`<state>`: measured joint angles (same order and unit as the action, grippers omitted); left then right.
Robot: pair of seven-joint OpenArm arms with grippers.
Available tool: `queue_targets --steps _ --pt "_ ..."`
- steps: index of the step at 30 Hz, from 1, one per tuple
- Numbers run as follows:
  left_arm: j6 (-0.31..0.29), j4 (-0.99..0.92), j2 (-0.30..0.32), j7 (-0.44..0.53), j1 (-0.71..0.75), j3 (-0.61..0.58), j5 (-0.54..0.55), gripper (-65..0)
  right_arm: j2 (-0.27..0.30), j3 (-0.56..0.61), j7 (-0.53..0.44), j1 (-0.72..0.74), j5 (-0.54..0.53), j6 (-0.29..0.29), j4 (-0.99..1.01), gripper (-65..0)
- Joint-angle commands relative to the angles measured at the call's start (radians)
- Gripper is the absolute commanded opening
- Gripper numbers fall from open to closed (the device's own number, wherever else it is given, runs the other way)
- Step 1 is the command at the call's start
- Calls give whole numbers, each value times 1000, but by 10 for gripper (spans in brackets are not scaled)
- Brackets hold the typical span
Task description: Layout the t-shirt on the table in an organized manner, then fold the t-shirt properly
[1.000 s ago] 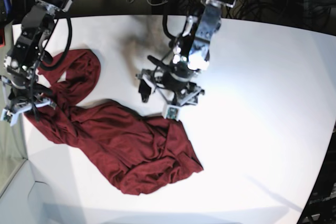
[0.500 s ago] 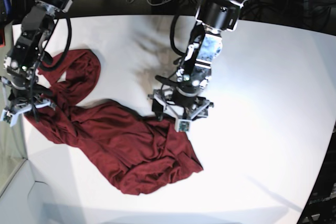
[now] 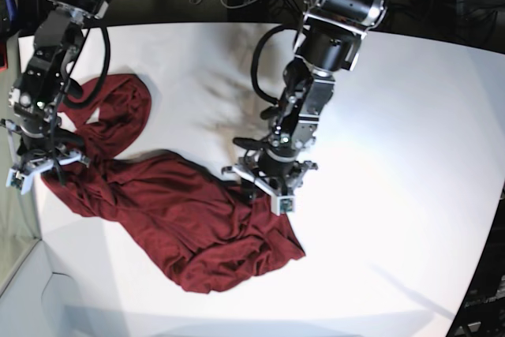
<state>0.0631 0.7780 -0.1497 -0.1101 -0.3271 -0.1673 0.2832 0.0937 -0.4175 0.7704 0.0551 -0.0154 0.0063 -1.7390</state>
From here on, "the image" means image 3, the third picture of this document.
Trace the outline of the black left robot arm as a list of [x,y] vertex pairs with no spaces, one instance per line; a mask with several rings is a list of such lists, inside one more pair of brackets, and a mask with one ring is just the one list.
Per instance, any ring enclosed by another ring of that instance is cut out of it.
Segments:
[[265,43],[287,27],[273,28],[257,44],[251,77],[255,93],[271,104],[260,114],[269,132],[259,140],[234,138],[246,153],[223,172],[236,174],[269,195],[274,214],[295,209],[295,190],[305,174],[317,168],[297,157],[316,139],[320,115],[333,96],[334,75],[354,68],[364,38],[386,12],[387,0],[308,0],[295,27],[294,59],[284,69],[285,88],[278,99],[260,90],[257,68]]

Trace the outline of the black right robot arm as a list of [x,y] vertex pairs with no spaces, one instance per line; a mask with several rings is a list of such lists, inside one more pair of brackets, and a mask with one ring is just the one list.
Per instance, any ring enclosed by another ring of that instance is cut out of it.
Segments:
[[61,128],[58,108],[79,99],[82,87],[71,77],[85,45],[84,25],[100,19],[110,0],[47,0],[54,8],[34,34],[34,53],[9,90],[16,120],[1,121],[8,133],[13,165],[6,184],[26,194],[36,175],[71,163],[88,163],[83,141]]

